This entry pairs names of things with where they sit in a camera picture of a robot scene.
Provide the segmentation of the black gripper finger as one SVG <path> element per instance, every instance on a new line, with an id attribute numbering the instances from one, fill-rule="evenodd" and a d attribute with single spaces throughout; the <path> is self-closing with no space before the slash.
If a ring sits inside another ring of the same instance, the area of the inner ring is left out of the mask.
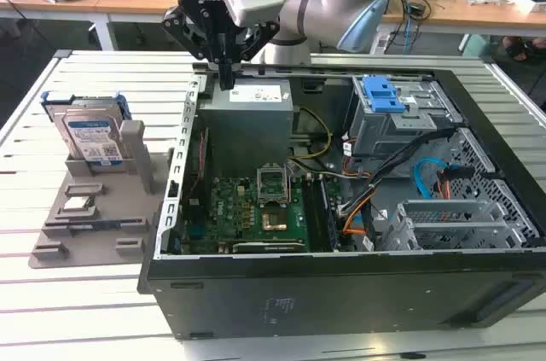
<path id="1" fill-rule="evenodd" d="M 225 45 L 209 8 L 176 6 L 166 13 L 162 26 L 194 58 L 207 60 L 218 74 L 221 90 L 229 90 Z"/>
<path id="2" fill-rule="evenodd" d="M 235 26 L 228 33 L 228 90 L 235 84 L 235 75 L 242 61 L 250 61 L 279 31 L 275 21 L 266 21 L 253 26 Z"/>

